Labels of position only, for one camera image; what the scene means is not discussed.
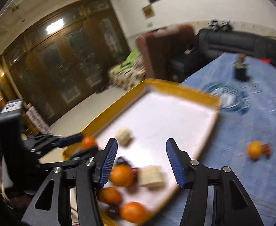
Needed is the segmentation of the orange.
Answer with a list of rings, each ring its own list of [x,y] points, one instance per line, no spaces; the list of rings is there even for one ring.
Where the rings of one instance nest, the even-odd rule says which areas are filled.
[[[253,141],[247,146],[247,155],[252,160],[257,160],[263,152],[262,143],[260,141]]]
[[[81,150],[87,150],[93,146],[98,146],[96,140],[92,136],[86,136],[81,141]]]
[[[98,200],[107,205],[119,205],[122,202],[122,195],[115,187],[100,189]]]
[[[117,187],[128,187],[134,182],[134,175],[129,165],[115,166],[109,175],[109,181]]]
[[[141,223],[148,214],[148,210],[138,202],[129,202],[120,207],[120,217],[130,223]]]

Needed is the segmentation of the small red fruit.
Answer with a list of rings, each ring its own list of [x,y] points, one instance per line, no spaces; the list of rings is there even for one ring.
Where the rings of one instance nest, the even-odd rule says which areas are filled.
[[[269,159],[272,156],[272,149],[270,144],[262,145],[262,154]]]

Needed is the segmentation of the small pale bread piece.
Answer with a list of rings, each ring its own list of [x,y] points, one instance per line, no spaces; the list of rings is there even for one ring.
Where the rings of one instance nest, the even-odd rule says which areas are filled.
[[[121,146],[127,146],[132,138],[132,132],[128,128],[120,128],[115,136],[116,140],[118,141],[118,144]]]

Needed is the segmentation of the toys on sofa back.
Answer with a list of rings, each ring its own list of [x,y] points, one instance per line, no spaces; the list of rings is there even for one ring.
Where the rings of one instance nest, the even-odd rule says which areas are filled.
[[[223,21],[222,24],[219,24],[219,21],[217,20],[213,20],[208,25],[209,25],[209,28],[214,32],[218,32],[218,31],[230,32],[233,30],[233,27],[230,24],[230,21],[228,20]]]

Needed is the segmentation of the orange on tablecloth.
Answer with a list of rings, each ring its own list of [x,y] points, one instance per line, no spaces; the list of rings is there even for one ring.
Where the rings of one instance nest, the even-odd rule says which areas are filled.
[[[253,141],[247,146],[247,155],[252,160],[257,160],[263,152],[262,143],[260,141]]]

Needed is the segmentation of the green cloth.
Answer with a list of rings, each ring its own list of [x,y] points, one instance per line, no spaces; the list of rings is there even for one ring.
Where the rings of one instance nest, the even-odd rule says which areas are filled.
[[[139,49],[136,47],[126,58],[126,60],[124,62],[122,62],[121,64],[117,65],[114,69],[113,69],[113,73],[114,74],[119,74],[122,71],[128,69],[128,68],[132,68],[135,60],[137,58],[139,54]]]

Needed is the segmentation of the black cup with items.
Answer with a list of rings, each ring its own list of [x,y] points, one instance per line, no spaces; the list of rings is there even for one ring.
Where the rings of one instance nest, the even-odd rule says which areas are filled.
[[[245,62],[245,58],[245,54],[238,54],[236,62],[233,64],[234,77],[241,82],[247,82],[249,80],[249,76],[247,75],[248,64]]]

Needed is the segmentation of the small wall plaque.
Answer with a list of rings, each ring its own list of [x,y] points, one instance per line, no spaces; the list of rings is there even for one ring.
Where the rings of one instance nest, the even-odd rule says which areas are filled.
[[[155,16],[155,11],[153,10],[153,6],[151,4],[143,7],[142,12],[146,19],[149,19]]]

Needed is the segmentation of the blue tablecloth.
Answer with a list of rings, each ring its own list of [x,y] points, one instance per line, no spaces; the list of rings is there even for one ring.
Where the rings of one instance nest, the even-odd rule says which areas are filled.
[[[248,57],[249,81],[233,76],[236,55],[225,53],[189,76],[183,86],[202,90],[209,83],[232,85],[249,95],[249,109],[221,110],[200,162],[207,167],[229,166],[253,200],[264,225],[276,225],[276,68]],[[247,146],[270,144],[272,156],[252,160]]]

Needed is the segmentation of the black leather sofa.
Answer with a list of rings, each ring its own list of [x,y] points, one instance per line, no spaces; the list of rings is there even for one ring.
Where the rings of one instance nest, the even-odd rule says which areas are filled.
[[[170,77],[181,83],[223,53],[244,54],[276,67],[276,37],[201,29],[188,46],[188,52],[170,60]]]

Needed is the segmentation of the yellow rimmed white tray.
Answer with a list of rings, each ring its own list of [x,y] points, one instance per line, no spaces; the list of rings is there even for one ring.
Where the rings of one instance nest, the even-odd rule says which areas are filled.
[[[138,168],[160,167],[165,184],[157,190],[121,188],[124,202],[144,205],[150,216],[160,211],[178,190],[167,153],[166,142],[173,138],[190,158],[198,159],[214,129],[220,100],[194,88],[157,79],[146,79],[93,119],[83,130],[105,148],[121,128],[128,128],[132,140],[119,146],[117,155]]]

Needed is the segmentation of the dark wooden cabinet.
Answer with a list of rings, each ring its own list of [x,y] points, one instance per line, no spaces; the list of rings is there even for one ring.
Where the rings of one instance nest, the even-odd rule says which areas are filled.
[[[0,54],[0,109],[21,98],[51,125],[108,84],[130,49],[111,0],[81,0],[42,18]]]

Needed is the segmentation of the beige bread block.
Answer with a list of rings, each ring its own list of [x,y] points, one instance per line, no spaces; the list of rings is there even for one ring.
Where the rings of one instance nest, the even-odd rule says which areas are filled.
[[[165,185],[165,177],[160,166],[147,166],[138,172],[137,181],[140,187],[162,188]]]

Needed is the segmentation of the orange at tray front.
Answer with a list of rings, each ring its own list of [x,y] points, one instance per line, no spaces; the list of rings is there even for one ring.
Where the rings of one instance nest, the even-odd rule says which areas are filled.
[[[148,214],[148,210],[138,202],[129,202],[120,207],[120,217],[130,223],[141,223]]]

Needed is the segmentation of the glass plate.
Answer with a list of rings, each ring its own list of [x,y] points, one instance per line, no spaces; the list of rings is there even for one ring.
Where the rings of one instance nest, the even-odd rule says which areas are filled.
[[[202,91],[218,97],[221,102],[221,109],[225,111],[240,111],[244,114],[249,109],[249,95],[238,87],[209,83],[202,88]]]

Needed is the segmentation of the floral cushioned seat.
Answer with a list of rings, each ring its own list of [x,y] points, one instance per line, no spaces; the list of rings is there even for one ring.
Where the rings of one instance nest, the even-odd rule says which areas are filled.
[[[110,85],[129,90],[146,79],[146,69],[140,52],[132,68],[128,68],[119,74],[114,74],[113,69],[117,65],[107,72]]]

